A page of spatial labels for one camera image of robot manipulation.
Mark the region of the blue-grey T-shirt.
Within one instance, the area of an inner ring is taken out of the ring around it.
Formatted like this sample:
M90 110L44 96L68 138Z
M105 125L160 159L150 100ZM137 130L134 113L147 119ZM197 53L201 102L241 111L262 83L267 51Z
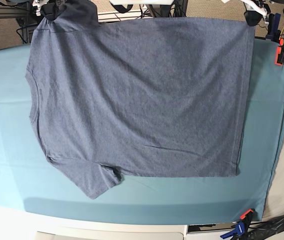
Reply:
M243 21L98 21L68 0L34 30L30 120L47 161L89 198L140 177L234 177L255 29Z

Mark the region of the blue clamp top right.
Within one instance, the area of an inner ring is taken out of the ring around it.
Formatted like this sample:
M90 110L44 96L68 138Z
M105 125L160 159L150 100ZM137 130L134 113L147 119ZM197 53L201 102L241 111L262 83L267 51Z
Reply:
M279 43L279 37L280 37L280 30L279 22L281 19L281 14L279 13L271 13L268 17L268 26L267 26L267 34L265 38L267 40L270 40L272 42Z

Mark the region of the orange black clamp top right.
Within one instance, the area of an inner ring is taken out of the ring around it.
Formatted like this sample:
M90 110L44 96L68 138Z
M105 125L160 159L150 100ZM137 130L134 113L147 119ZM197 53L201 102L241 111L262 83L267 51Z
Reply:
M284 65L284 38L279 40L279 46L276 48L274 63L278 66Z

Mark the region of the teal table cloth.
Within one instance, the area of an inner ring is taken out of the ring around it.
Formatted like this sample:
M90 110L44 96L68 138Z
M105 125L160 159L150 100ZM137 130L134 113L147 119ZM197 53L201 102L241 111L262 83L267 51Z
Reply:
M237 176L124 176L96 199L47 162L34 135L25 79L30 47L0 50L0 206L120 224L227 223L248 209L260 220L284 141L284 65L275 65L275 50L273 42L254 42Z

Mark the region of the black plastic bag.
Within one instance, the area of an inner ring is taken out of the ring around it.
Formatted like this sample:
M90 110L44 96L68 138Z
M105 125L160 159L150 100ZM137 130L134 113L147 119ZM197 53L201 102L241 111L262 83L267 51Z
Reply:
M274 217L260 224L254 223L249 229L248 240L265 240L284 232L284 215Z

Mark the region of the blue orange clamp bottom right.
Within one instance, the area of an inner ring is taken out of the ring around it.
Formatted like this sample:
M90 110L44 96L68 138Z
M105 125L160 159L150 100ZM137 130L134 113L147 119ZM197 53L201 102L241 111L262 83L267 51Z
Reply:
M223 240L246 240L255 209L250 208L240 216L240 221L234 225L234 229L220 236Z

